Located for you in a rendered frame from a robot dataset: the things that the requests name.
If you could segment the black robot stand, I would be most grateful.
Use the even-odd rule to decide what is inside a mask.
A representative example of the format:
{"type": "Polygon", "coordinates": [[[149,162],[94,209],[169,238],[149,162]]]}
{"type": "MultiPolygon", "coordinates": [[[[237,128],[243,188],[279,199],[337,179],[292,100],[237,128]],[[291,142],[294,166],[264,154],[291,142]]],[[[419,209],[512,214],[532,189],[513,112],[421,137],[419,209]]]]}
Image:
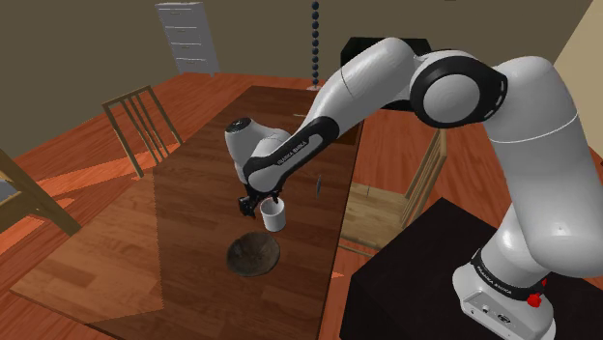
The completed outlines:
{"type": "MultiPolygon", "coordinates": [[[[495,227],[439,199],[351,277],[341,340],[502,340],[460,308],[452,274],[495,227]]],[[[603,290],[549,274],[555,340],[603,340],[603,290]]]]}

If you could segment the black box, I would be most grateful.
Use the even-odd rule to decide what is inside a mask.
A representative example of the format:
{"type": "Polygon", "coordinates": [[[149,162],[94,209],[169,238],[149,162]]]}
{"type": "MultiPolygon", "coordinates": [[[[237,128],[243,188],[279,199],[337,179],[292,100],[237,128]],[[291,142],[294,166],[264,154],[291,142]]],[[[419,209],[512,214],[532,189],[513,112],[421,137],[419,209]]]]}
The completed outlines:
{"type": "MultiPolygon", "coordinates": [[[[344,66],[363,50],[381,41],[382,38],[352,37],[350,38],[340,52],[340,66],[344,66]]],[[[432,51],[428,40],[424,38],[402,38],[416,55],[423,55],[432,51]]],[[[407,99],[395,99],[383,106],[383,109],[412,112],[410,102],[407,99]]]]}

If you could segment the white cup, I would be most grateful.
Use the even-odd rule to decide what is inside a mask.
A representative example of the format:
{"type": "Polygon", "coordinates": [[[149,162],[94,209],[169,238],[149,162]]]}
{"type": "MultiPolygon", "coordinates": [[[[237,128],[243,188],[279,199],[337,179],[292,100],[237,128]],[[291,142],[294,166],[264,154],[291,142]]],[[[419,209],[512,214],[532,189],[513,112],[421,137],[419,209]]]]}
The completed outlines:
{"type": "Polygon", "coordinates": [[[282,199],[274,201],[273,198],[264,200],[260,205],[265,228],[270,232],[279,232],[286,225],[285,204],[282,199]]]}

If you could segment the dark blue beaded floor lamp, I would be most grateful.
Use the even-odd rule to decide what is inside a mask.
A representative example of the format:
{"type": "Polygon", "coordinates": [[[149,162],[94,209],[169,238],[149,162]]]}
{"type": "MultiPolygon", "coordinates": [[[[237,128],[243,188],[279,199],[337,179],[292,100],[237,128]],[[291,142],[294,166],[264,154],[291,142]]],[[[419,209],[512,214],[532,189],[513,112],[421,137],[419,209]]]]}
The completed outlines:
{"type": "Polygon", "coordinates": [[[312,50],[311,50],[311,55],[312,55],[312,65],[311,65],[311,69],[312,69],[312,74],[311,74],[311,85],[308,87],[309,91],[319,91],[321,86],[319,85],[319,8],[320,8],[320,3],[318,0],[313,0],[311,2],[311,9],[312,9],[312,14],[311,14],[311,18],[312,18],[312,23],[311,23],[311,27],[312,27],[312,32],[311,32],[311,37],[312,37],[312,50]]]}

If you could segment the wooden slat-back chair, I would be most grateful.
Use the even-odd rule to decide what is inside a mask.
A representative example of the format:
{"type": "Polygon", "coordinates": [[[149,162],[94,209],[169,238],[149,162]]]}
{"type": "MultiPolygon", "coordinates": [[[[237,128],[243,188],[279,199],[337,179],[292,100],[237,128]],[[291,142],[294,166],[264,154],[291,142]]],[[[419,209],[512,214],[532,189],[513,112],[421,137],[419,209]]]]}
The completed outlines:
{"type": "Polygon", "coordinates": [[[0,149],[0,233],[28,214],[51,220],[68,236],[81,229],[75,219],[0,149]]]}
{"type": "Polygon", "coordinates": [[[438,129],[404,194],[352,183],[340,238],[381,250],[420,215],[447,158],[446,133],[438,129]]]}
{"type": "Polygon", "coordinates": [[[141,95],[143,93],[149,94],[151,100],[153,101],[153,103],[155,104],[155,106],[158,109],[158,113],[159,113],[160,117],[166,123],[170,132],[174,136],[177,144],[178,145],[183,144],[183,139],[182,139],[180,133],[175,129],[171,119],[166,114],[164,107],[160,103],[160,101],[151,85],[147,85],[147,86],[138,88],[129,93],[120,95],[119,97],[117,97],[115,99],[111,99],[111,100],[104,102],[101,105],[101,107],[102,107],[110,125],[112,126],[118,140],[120,141],[120,143],[127,155],[127,158],[129,159],[129,161],[134,169],[135,174],[139,178],[142,178],[144,176],[143,169],[140,166],[133,150],[131,149],[126,136],[124,135],[122,129],[120,128],[119,124],[117,123],[117,120],[111,110],[111,107],[116,104],[120,104],[122,106],[127,117],[129,118],[130,122],[132,123],[134,129],[137,131],[142,142],[144,143],[144,145],[147,148],[148,152],[150,153],[152,159],[154,160],[155,164],[159,164],[159,162],[161,160],[165,160],[165,158],[170,155],[170,151],[168,150],[167,145],[165,144],[165,142],[159,135],[158,129],[157,129],[153,119],[151,118],[151,115],[150,115],[149,111],[147,110],[147,107],[145,106],[145,104],[141,98],[141,95]]]}

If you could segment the grey chest of drawers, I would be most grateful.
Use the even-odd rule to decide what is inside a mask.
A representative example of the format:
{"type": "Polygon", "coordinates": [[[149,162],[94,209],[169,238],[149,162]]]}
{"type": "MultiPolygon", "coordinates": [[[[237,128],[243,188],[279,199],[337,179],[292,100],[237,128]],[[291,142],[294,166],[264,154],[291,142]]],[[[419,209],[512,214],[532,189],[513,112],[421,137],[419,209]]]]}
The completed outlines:
{"type": "Polygon", "coordinates": [[[179,73],[219,72],[203,2],[155,4],[179,73]]]}

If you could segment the brown wooden table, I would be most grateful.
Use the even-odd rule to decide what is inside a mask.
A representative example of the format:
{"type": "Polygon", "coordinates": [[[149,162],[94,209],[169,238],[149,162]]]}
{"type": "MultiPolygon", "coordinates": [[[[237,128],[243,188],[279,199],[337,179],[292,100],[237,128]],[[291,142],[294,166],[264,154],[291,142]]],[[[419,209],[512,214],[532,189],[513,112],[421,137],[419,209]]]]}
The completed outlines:
{"type": "Polygon", "coordinates": [[[359,127],[288,179],[277,265],[256,277],[226,266],[231,243],[264,226],[239,210],[244,187],[225,128],[250,117],[294,131],[313,98],[305,90],[248,88],[13,293],[119,340],[317,340],[359,127]]]}

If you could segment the dark brown bowl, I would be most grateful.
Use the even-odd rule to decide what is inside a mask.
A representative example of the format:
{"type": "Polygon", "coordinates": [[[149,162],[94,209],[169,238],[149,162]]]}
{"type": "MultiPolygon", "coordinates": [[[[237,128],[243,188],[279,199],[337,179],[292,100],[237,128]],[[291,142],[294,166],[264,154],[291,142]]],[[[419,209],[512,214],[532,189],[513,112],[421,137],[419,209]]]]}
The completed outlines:
{"type": "Polygon", "coordinates": [[[280,257],[280,246],[265,232],[249,232],[234,240],[226,254],[226,266],[244,277],[270,272],[280,257]]]}

